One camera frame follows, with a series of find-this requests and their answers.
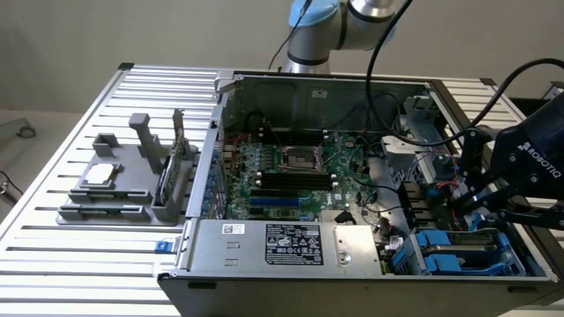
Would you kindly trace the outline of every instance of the motherboard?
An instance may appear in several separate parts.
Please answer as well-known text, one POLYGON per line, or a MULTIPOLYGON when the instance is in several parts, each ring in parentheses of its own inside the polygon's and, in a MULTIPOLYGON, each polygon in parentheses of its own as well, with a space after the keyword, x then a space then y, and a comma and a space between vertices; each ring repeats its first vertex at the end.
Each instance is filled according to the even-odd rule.
POLYGON ((339 133, 317 145, 280 139, 240 135, 225 145, 227 219, 332 221, 345 209, 361 210, 373 190, 352 177, 371 182, 365 151, 357 151, 368 143, 339 133))

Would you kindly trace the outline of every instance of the warning label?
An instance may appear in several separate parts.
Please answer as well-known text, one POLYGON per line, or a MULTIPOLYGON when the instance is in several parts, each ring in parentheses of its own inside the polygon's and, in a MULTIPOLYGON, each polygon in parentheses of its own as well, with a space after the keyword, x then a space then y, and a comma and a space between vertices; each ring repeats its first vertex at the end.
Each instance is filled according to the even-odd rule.
POLYGON ((264 253, 272 265, 323 265, 319 226, 267 225, 264 253))

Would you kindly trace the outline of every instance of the green circuit board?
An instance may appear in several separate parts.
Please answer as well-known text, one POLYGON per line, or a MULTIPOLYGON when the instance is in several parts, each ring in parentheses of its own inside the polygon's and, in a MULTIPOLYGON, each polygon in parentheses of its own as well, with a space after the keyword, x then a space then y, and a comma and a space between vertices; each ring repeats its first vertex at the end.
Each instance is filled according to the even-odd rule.
MULTIPOLYGON (((339 185, 329 191, 324 190, 299 190, 299 207, 283 207, 271 205, 251 205, 251 190, 260 189, 256 185, 256 173, 275 172, 311 172, 300 170, 289 170, 283 167, 283 153, 280 146, 263 145, 252 139, 247 139, 239 143, 239 154, 236 154, 236 162, 239 172, 236 172, 235 165, 228 170, 228 219, 252 219, 268 218, 280 220, 299 220, 315 221, 319 218, 319 213, 323 210, 344 210, 345 204, 356 204, 356 194, 361 192, 363 198, 371 193, 371 189, 357 184, 351 178, 349 156, 355 152, 355 148, 347 149, 344 142, 347 137, 339 137, 339 141, 328 142, 321 146, 321 160, 327 162, 323 165, 323 173, 335 174, 336 178, 332 180, 339 185), (252 215, 251 208, 260 207, 264 210, 263 215, 252 215)), ((368 175, 360 173, 361 168, 355 173, 356 179, 369 183, 368 175)))

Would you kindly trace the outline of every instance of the cable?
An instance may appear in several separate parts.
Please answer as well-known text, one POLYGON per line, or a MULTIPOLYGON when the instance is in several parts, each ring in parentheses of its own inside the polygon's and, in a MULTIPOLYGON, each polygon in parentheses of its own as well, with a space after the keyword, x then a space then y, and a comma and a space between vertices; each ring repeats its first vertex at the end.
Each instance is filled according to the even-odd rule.
MULTIPOLYGON (((355 158, 355 155, 356 155, 356 153, 359 153, 359 150, 361 149, 363 147, 357 147, 356 149, 355 149, 355 152, 352 152, 352 154, 351 154, 351 157, 349 157, 349 171, 351 171, 351 163, 352 163, 352 159, 355 158)), ((369 187, 369 188, 384 188, 384 189, 387 189, 387 190, 389 190, 389 191, 392 191, 393 193, 396 193, 397 194, 397 190, 395 190, 392 187, 389 187, 389 186, 383 186, 383 185, 372 185, 372 184, 367 184, 367 183, 364 183, 364 182, 361 182, 361 181, 359 181, 359 179, 356 179, 356 177, 355 177, 355 174, 353 173, 351 173, 351 178, 352 178, 352 180, 357 183, 357 184, 360 184, 360 185, 363 185, 363 186, 367 186, 367 187, 369 187)))
POLYGON ((7 178, 7 181, 8 181, 8 183, 11 183, 12 184, 12 186, 13 186, 13 188, 20 192, 20 195, 23 195, 24 194, 24 192, 21 191, 21 189, 16 186, 16 184, 13 183, 13 181, 12 181, 12 179, 8 177, 8 174, 7 173, 4 173, 1 170, 0 170, 0 174, 3 174, 4 175, 4 177, 7 178))
POLYGON ((247 113, 245 121, 243 123, 243 132, 244 133, 248 133, 249 132, 249 130, 248 130, 248 121, 249 121, 251 117, 255 116, 255 115, 260 115, 261 119, 264 119, 264 113, 260 110, 253 110, 249 113, 247 113))
MULTIPOLYGON (((379 99, 383 96, 388 96, 393 99, 393 101, 396 102, 396 108, 397 108, 397 116, 396 118, 399 118, 399 116, 401 115, 401 103, 397 100, 397 97, 395 95, 392 95, 389 92, 381 92, 376 95, 376 97, 373 97, 373 101, 376 101, 376 99, 379 99)), ((369 104, 367 107, 367 130, 371 128, 371 112, 373 113, 375 116, 377 116, 376 114, 376 110, 373 109, 373 104, 369 104)))
POLYGON ((272 56, 272 59, 271 59, 271 64, 268 64, 268 70, 271 70, 271 68, 272 68, 272 64, 275 63, 276 56, 279 56, 280 51, 281 51, 281 50, 283 50, 283 48, 284 48, 284 45, 285 45, 285 44, 288 43, 288 41, 292 39, 293 33, 295 33, 295 32, 296 32, 296 30, 297 30, 297 26, 300 25, 301 18, 303 18, 303 17, 304 17, 304 15, 305 15, 305 11, 308 11, 308 9, 309 9, 309 5, 311 5, 312 1, 313 1, 313 0, 305 0, 305 2, 304 2, 304 4, 303 4, 301 11, 300 11, 300 17, 297 18, 297 22, 296 22, 296 24, 293 25, 292 30, 289 31, 288 37, 285 38, 285 41, 281 43, 281 45, 280 45, 280 47, 279 47, 279 50, 276 51, 275 56, 272 56))
POLYGON ((367 199, 364 199, 363 208, 367 209, 372 213, 385 213, 387 211, 395 210, 397 208, 403 208, 403 206, 396 206, 396 207, 392 207, 392 208, 387 208, 384 210, 373 210, 368 207, 368 197, 367 197, 367 199))
POLYGON ((388 209, 384 209, 384 210, 379 210, 379 211, 376 211, 376 213, 385 213, 387 211, 395 210, 397 208, 403 208, 403 206, 396 206, 396 207, 392 207, 392 208, 388 208, 388 209))
POLYGON ((453 187, 459 188, 459 184, 455 181, 447 181, 437 185, 437 190, 441 189, 447 185, 452 185, 453 187))
MULTIPOLYGON (((385 38, 388 37, 391 31, 393 30, 393 27, 396 26, 396 23, 399 21, 399 19, 401 18, 401 16, 405 13, 407 8, 409 8, 411 4, 412 4, 413 0, 405 0, 404 5, 401 6, 401 8, 397 10, 397 13, 395 14, 388 27, 384 31, 384 35, 381 36, 379 43, 376 44, 376 47, 373 49, 372 52, 372 56, 371 56, 371 61, 368 62, 368 68, 367 68, 367 77, 365 77, 365 94, 367 94, 367 100, 368 100, 368 104, 373 105, 373 99, 372 99, 372 91, 371 91, 371 81, 372 81, 372 71, 373 71, 373 65, 376 62, 376 58, 379 56, 380 50, 384 46, 384 42, 385 42, 385 38)), ((457 138, 460 138, 467 132, 468 129, 471 127, 475 127, 479 122, 484 119, 484 117, 487 116, 487 113, 492 110, 495 103, 497 102, 497 100, 500 99, 503 93, 505 92, 507 88, 509 87, 509 84, 513 82, 515 78, 525 71, 528 70, 531 67, 537 66, 537 65, 555 65, 559 66, 561 69, 564 69, 564 61, 555 59, 555 58, 541 58, 537 59, 535 61, 531 61, 525 64, 523 64, 507 77, 507 79, 503 81, 501 85, 497 88, 497 91, 495 92, 489 102, 487 103, 483 111, 477 114, 477 117, 472 120, 472 123, 460 130, 459 133, 455 133, 449 138, 437 141, 437 142, 419 142, 416 140, 412 140, 407 137, 404 137, 403 135, 400 135, 397 132, 395 132, 395 130, 392 130, 392 128, 389 128, 389 126, 385 124, 385 122, 381 120, 380 116, 376 114, 376 119, 380 122, 380 124, 384 126, 385 130, 400 140, 403 140, 403 142, 412 144, 412 145, 417 145, 420 147, 436 147, 439 145, 444 145, 455 140, 457 140, 457 138)))
POLYGON ((359 108, 365 109, 364 105, 361 105, 361 104, 357 104, 356 106, 353 106, 351 108, 351 110, 348 111, 348 113, 343 116, 343 118, 337 122, 335 122, 335 123, 332 123, 327 126, 327 129, 333 129, 333 127, 336 127, 339 124, 341 124, 343 121, 352 115, 353 111, 359 108))

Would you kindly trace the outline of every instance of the robotiq logo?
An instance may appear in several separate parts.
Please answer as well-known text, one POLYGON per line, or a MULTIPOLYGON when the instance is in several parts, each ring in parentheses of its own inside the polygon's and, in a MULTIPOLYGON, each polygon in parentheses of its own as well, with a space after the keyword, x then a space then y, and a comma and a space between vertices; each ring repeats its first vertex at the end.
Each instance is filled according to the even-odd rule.
POLYGON ((517 146, 517 149, 521 151, 525 151, 531 157, 537 160, 540 163, 540 166, 547 168, 547 171, 552 174, 553 178, 560 178, 563 173, 556 169, 556 167, 552 166, 552 164, 544 159, 544 157, 540 155, 540 153, 535 150, 535 148, 531 146, 529 142, 525 142, 523 145, 517 146))

